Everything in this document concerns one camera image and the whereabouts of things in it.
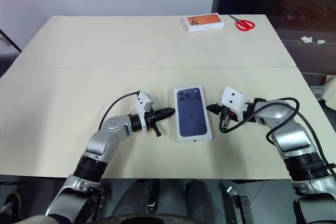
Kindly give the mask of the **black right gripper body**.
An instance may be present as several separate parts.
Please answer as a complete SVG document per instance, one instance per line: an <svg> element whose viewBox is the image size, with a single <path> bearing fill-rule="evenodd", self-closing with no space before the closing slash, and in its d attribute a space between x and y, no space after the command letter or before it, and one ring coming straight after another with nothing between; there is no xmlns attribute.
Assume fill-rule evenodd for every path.
<svg viewBox="0 0 336 224"><path fill-rule="evenodd" d="M229 108L222 106L219 114L219 129L228 130L230 121L237 121L237 115Z"/></svg>

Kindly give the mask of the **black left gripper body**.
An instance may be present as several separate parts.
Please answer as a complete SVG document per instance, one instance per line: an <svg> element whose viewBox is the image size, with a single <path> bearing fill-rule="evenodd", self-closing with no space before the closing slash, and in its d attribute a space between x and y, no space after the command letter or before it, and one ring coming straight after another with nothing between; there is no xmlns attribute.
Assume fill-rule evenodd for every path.
<svg viewBox="0 0 336 224"><path fill-rule="evenodd" d="M145 112L144 119L147 130L153 130L157 137L161 136L161 132L159 131L156 122L158 121L158 112Z"/></svg>

